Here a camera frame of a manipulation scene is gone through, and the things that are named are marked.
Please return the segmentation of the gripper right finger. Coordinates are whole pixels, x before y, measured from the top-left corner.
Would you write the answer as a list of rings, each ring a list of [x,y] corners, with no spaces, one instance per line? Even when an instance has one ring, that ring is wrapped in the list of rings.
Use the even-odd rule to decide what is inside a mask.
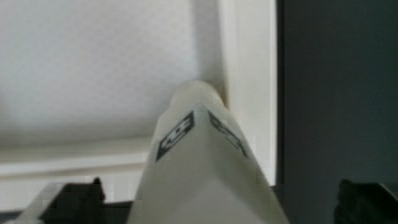
[[[398,183],[341,180],[334,224],[398,224]]]

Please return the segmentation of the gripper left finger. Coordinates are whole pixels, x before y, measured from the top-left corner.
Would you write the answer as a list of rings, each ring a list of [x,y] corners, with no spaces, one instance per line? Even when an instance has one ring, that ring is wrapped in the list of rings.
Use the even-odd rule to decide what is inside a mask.
[[[11,224],[105,224],[102,180],[52,183]]]

